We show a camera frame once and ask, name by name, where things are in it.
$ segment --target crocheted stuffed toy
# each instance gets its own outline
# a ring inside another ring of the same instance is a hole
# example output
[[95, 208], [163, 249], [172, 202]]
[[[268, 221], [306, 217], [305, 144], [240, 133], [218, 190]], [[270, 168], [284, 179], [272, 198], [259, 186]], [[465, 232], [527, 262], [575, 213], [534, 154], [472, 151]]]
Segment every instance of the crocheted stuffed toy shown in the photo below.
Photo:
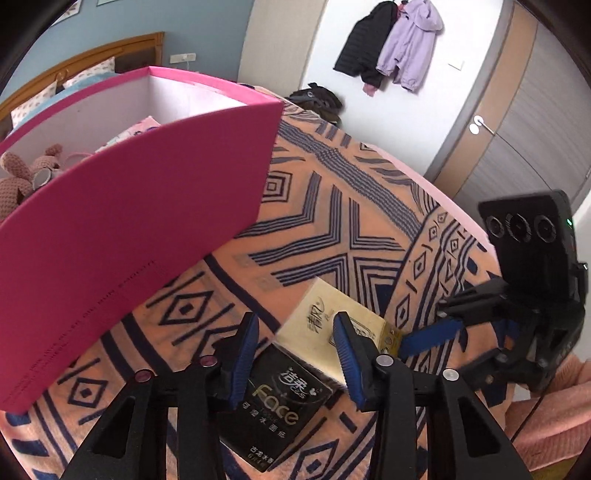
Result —
[[52, 145], [45, 155], [29, 167], [18, 155], [6, 152], [0, 157], [0, 167], [12, 175], [0, 180], [0, 223], [33, 192], [33, 177], [42, 168], [60, 168], [61, 145]]

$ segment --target screw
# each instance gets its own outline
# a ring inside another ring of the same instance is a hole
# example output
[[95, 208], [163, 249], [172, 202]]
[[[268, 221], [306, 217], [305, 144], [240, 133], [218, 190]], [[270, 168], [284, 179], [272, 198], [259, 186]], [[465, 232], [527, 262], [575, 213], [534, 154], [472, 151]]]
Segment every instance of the screw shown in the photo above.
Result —
[[391, 367], [394, 365], [394, 358], [389, 355], [378, 355], [375, 362], [381, 367]]
[[455, 382], [460, 378], [460, 374], [456, 372], [453, 368], [446, 368], [443, 371], [443, 378], [449, 380], [450, 382]]
[[217, 358], [213, 355], [205, 355], [199, 359], [199, 363], [202, 367], [213, 367], [217, 364]]
[[151, 370], [139, 370], [135, 373], [135, 381], [138, 383], [144, 383], [150, 380], [154, 376]]

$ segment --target pink storage box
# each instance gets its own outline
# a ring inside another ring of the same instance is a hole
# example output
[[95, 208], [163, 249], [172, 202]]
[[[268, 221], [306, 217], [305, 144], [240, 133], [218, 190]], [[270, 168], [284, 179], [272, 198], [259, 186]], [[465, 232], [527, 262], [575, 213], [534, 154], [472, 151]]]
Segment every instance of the pink storage box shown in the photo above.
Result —
[[166, 282], [256, 221], [282, 103], [148, 67], [92, 85], [0, 144], [92, 152], [0, 225], [0, 408], [22, 413], [77, 356]]

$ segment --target camera lens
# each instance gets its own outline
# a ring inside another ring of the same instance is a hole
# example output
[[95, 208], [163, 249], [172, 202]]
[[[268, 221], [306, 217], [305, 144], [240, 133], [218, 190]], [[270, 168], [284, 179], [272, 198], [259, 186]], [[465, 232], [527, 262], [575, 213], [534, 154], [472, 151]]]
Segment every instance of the camera lens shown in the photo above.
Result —
[[505, 234], [505, 227], [497, 217], [490, 216], [486, 219], [486, 227], [491, 235], [501, 238]]
[[556, 240], [556, 227], [546, 215], [538, 215], [534, 220], [535, 233], [547, 244]]
[[529, 242], [531, 240], [531, 228], [519, 213], [507, 214], [505, 219], [507, 231], [518, 242]]

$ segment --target blue wall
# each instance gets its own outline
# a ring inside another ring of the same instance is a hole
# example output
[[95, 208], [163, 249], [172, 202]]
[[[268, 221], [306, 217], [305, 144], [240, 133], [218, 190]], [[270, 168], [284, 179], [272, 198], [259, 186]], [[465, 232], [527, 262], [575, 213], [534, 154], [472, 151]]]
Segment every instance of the blue wall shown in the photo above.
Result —
[[[254, 0], [118, 0], [80, 12], [49, 28], [27, 53], [0, 100], [61, 61], [105, 43], [165, 32], [163, 65], [175, 53], [197, 54], [189, 68], [236, 80]], [[186, 63], [175, 65], [186, 68]]]

